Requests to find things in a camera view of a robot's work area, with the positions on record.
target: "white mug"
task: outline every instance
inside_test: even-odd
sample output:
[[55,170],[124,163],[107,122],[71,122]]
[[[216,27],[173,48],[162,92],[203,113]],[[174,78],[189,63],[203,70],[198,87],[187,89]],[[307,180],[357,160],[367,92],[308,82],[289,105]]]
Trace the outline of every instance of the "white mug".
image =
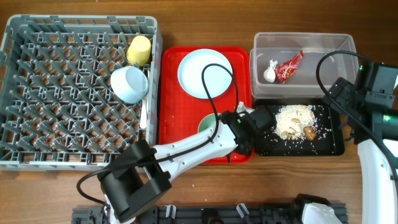
[[148,78],[135,66],[116,69],[111,75],[111,86],[121,100],[137,103],[148,91]]

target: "green bowl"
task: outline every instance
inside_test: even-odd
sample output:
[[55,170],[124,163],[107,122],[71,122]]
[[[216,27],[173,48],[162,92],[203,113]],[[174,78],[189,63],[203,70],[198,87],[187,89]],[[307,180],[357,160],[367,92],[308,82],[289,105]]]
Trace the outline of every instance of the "green bowl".
[[199,123],[198,133],[208,129],[215,123],[216,123],[216,117],[214,116],[214,113],[205,116],[205,118],[203,118]]

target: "wooden surface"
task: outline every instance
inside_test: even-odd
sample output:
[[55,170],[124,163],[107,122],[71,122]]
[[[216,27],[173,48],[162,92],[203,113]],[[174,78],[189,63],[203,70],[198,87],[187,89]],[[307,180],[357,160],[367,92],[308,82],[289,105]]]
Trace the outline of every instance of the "wooden surface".
[[[0,31],[13,14],[154,16],[164,50],[174,45],[237,45],[248,52],[257,32],[351,34],[359,53],[398,65],[397,1],[60,1],[0,0]],[[0,172],[0,223],[70,223],[86,172]],[[84,191],[103,198],[96,179]],[[361,222],[362,178],[357,147],[338,157],[259,157],[239,166],[198,166],[173,182],[159,205],[289,202],[298,193],[347,203]]]

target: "red wrapper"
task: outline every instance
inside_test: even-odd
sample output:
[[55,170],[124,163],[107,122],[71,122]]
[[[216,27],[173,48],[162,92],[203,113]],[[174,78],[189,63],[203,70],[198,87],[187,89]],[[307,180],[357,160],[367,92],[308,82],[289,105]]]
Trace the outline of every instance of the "red wrapper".
[[302,58],[304,58],[304,53],[301,50],[300,53],[294,56],[291,60],[279,65],[275,74],[283,84],[285,84],[286,80],[288,80],[297,71]]

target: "black tray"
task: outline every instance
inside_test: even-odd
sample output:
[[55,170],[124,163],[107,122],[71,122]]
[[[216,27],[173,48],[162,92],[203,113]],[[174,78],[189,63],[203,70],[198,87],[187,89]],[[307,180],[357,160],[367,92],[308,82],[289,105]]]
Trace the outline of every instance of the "black tray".
[[279,108],[284,105],[314,105],[314,115],[318,118],[318,129],[320,127],[331,129],[325,131],[321,129],[321,133],[317,134],[315,140],[300,141],[283,140],[273,132],[276,127],[266,132],[263,136],[256,139],[256,152],[260,156],[340,156],[344,153],[343,133],[339,128],[340,115],[331,110],[322,102],[320,98],[278,98],[278,99],[261,99],[254,102],[253,107],[264,105],[268,107],[274,115],[279,112]]

